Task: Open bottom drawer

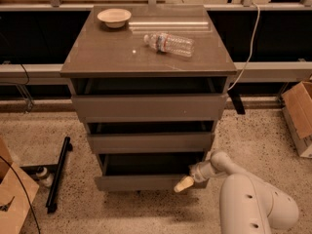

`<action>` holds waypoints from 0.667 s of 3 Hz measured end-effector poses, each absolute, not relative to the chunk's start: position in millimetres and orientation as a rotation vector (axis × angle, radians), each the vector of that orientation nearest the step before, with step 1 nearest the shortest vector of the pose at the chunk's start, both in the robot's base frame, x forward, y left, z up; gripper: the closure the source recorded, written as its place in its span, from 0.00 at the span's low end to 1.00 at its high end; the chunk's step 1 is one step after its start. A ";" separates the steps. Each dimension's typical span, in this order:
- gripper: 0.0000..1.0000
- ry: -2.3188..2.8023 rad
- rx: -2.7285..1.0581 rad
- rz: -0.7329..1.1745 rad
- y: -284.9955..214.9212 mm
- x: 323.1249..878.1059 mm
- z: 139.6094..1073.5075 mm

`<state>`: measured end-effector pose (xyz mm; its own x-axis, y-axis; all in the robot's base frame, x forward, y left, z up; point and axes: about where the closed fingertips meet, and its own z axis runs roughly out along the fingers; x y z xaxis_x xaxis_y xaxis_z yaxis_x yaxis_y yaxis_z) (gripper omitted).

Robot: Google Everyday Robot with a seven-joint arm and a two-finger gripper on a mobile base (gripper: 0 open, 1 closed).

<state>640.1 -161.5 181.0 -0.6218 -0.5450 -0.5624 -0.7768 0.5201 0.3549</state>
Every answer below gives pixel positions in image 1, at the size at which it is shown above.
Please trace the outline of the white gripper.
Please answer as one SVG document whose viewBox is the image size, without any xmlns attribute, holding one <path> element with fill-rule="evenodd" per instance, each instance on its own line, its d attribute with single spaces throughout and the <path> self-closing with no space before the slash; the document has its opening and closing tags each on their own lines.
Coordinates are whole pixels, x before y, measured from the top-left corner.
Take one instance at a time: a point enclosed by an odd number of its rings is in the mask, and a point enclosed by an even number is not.
<svg viewBox="0 0 312 234">
<path fill-rule="evenodd" d="M 194 184 L 204 182 L 215 175 L 215 169 L 210 161 L 199 162 L 190 167 L 190 176 L 185 176 L 174 187 L 174 192 L 179 193 Z"/>
</svg>

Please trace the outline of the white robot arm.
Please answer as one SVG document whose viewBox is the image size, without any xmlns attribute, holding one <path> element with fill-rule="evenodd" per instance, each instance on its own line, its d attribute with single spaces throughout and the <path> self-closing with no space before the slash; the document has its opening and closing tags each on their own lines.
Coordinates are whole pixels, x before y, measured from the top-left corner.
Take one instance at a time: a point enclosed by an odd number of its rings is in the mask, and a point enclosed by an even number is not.
<svg viewBox="0 0 312 234">
<path fill-rule="evenodd" d="M 225 152 L 213 152 L 209 160 L 192 165 L 189 175 L 176 184 L 174 191 L 221 176 L 226 176 L 219 194 L 221 234 L 271 234 L 271 229 L 296 225 L 296 201 L 237 165 Z"/>
</svg>

